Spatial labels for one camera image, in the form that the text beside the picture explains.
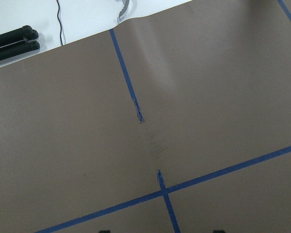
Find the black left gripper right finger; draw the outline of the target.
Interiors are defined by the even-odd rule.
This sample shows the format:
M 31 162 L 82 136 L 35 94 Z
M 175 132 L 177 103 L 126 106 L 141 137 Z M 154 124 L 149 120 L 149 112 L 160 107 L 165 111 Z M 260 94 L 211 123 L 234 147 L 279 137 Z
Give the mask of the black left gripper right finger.
M 224 230 L 213 230 L 212 233 L 224 233 Z

